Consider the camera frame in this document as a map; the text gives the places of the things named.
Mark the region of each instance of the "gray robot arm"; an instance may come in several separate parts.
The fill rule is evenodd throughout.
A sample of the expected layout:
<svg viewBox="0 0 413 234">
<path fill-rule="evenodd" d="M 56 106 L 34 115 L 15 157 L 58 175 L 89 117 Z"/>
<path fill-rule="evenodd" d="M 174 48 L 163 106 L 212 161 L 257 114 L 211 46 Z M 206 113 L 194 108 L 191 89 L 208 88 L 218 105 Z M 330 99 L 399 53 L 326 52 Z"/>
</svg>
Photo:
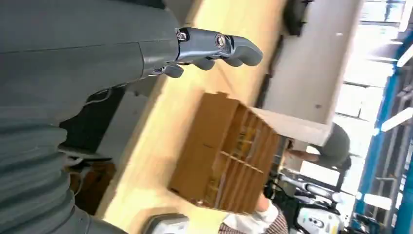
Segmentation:
<svg viewBox="0 0 413 234">
<path fill-rule="evenodd" d="M 215 59 L 256 65 L 247 39 L 179 29 L 164 10 L 120 0 L 0 2 L 0 233 L 121 234 L 74 204 L 58 123 L 97 91 L 179 77 Z"/>
</svg>

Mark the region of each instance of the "ceiling light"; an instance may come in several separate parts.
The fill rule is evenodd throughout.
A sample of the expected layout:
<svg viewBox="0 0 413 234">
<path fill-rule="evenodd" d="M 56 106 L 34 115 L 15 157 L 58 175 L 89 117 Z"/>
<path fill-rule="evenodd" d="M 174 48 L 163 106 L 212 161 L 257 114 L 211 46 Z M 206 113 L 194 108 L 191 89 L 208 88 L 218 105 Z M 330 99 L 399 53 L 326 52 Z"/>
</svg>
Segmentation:
<svg viewBox="0 0 413 234">
<path fill-rule="evenodd" d="M 404 66 L 413 56 L 413 45 L 411 45 L 406 52 L 399 58 L 397 62 L 398 67 Z"/>
<path fill-rule="evenodd" d="M 390 119 L 386 120 L 381 125 L 381 130 L 386 132 L 395 126 L 404 123 L 405 121 L 409 120 L 413 117 L 413 107 L 409 107 L 404 109 L 403 111 L 399 112 L 397 115 L 391 117 Z"/>
<path fill-rule="evenodd" d="M 404 3 L 403 14 L 401 16 L 401 21 L 399 25 L 399 31 L 405 32 L 409 26 L 410 15 L 412 14 L 413 0 L 406 0 Z"/>
</svg>

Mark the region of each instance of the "wooden slat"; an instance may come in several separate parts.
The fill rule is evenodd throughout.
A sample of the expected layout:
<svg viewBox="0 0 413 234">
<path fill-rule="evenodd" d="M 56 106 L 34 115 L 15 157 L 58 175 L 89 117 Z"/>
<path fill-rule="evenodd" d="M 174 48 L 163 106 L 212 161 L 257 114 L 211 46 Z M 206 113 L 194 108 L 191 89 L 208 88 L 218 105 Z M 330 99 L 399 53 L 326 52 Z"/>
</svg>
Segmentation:
<svg viewBox="0 0 413 234">
<path fill-rule="evenodd" d="M 256 158 L 261 158 L 263 155 L 268 152 L 268 148 L 271 142 L 271 132 L 268 128 L 263 129 L 263 138 L 262 138 L 263 144 L 262 148 L 260 151 L 257 153 Z M 242 205 L 240 206 L 239 210 L 242 212 L 248 212 L 247 208 L 250 207 L 250 203 L 256 203 L 257 201 L 252 201 L 253 200 L 253 193 L 252 190 L 255 188 L 255 185 L 257 183 L 258 177 L 262 175 L 262 173 L 258 172 L 253 172 L 251 174 L 247 174 L 247 189 L 245 190 L 244 194 L 244 199 L 242 201 Z"/>
<path fill-rule="evenodd" d="M 263 192 L 262 189 L 268 179 L 268 174 L 271 169 L 272 158 L 278 147 L 279 139 L 280 137 L 276 135 L 275 133 L 271 134 L 270 147 L 268 148 L 268 151 L 265 153 L 265 159 L 262 161 L 263 173 L 257 177 L 254 186 L 251 188 L 252 194 L 251 194 L 250 199 L 255 202 L 258 200 L 260 193 Z M 247 207 L 245 211 L 250 214 L 251 212 L 254 212 L 254 210 L 255 210 L 255 204 L 250 203 L 250 206 Z"/>
<path fill-rule="evenodd" d="M 250 158 L 247 158 L 246 163 L 250 163 L 251 159 L 255 158 L 259 154 L 259 152 L 260 152 L 259 149 L 263 146 L 263 143 L 264 143 L 264 141 L 263 141 L 263 122 L 262 121 L 258 121 L 257 129 L 260 132 L 259 135 L 257 136 L 257 143 L 253 148 L 254 152 L 252 152 L 252 155 L 251 155 Z M 252 176 L 253 174 L 254 174 L 254 172 L 251 171 L 251 170 L 245 169 L 245 170 L 241 171 L 241 173 L 240 173 L 240 178 L 241 178 L 240 183 L 238 184 L 238 187 L 235 188 L 235 190 L 238 191 L 239 194 L 245 194 L 245 191 L 248 188 L 248 184 L 247 184 L 248 177 Z M 230 203 L 229 206 L 232 210 L 235 210 L 235 211 L 241 213 L 242 209 L 241 209 L 240 205 L 241 205 L 242 201 L 243 201 L 243 197 L 239 196 L 236 199 L 231 200 L 231 203 Z"/>
<path fill-rule="evenodd" d="M 229 127 L 228 134 L 226 135 L 224 145 L 222 150 L 231 154 L 232 150 L 235 148 L 238 140 L 238 136 L 241 133 L 244 123 L 246 123 L 248 118 L 249 110 L 244 105 L 239 105 L 235 111 L 235 115 L 231 126 Z"/>
<path fill-rule="evenodd" d="M 243 126 L 243 131 L 245 131 L 245 137 L 248 137 L 250 132 L 253 130 L 251 129 L 252 126 L 254 126 L 255 121 L 257 120 L 257 118 L 250 112 L 247 112 L 247 121 L 245 122 L 245 125 Z M 238 136 L 238 140 L 240 139 L 244 139 L 245 137 L 240 137 L 240 135 Z M 225 181 L 225 188 L 224 188 L 224 194 L 222 196 L 222 199 L 220 201 L 220 205 L 219 207 L 221 209 L 225 209 L 227 211 L 229 211 L 229 203 L 230 203 L 230 199 L 233 197 L 234 194 L 236 194 L 236 191 L 234 190 L 234 188 L 237 186 L 237 183 L 239 182 L 239 173 L 240 170 L 245 166 L 244 162 L 241 159 L 242 154 L 245 153 L 244 150 L 246 150 L 246 148 L 243 146 L 243 144 L 239 144 L 239 142 L 237 142 L 235 149 L 233 150 L 237 152 L 238 154 L 235 155 L 237 160 L 231 159 L 234 161 L 234 163 L 230 163 L 230 166 L 228 168 L 228 171 L 226 173 L 226 181 Z"/>
</svg>

